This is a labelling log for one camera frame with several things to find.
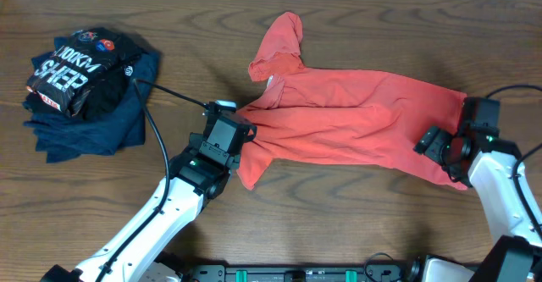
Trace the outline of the orange red t-shirt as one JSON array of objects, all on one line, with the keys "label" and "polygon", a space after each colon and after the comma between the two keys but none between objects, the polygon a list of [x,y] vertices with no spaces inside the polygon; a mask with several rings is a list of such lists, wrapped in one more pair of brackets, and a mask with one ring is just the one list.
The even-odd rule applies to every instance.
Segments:
[{"label": "orange red t-shirt", "polygon": [[433,125],[456,131],[465,93],[378,70],[309,68],[302,38],[301,18],[281,14],[249,65],[251,80],[267,86],[239,111],[257,127],[237,171],[247,189],[275,159],[378,165],[463,189],[414,147]]}]

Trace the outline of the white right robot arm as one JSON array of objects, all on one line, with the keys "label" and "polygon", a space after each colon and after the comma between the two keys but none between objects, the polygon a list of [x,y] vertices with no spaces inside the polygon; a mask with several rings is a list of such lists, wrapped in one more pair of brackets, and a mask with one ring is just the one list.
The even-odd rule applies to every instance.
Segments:
[{"label": "white right robot arm", "polygon": [[454,181],[474,189],[494,246],[475,268],[426,258],[422,281],[526,281],[541,279],[541,211],[524,173],[517,145],[494,127],[463,126],[452,135],[431,127],[414,147]]}]

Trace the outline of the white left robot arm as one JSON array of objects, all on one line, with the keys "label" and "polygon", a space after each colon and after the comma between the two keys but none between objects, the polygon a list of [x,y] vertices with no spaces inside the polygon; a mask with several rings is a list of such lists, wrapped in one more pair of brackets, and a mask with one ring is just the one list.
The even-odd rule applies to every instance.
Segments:
[{"label": "white left robot arm", "polygon": [[257,133],[253,124],[219,120],[210,135],[191,134],[169,162],[153,196],[101,250],[69,271],[50,268],[43,281],[137,281],[164,247],[219,196],[239,168],[241,149]]}]

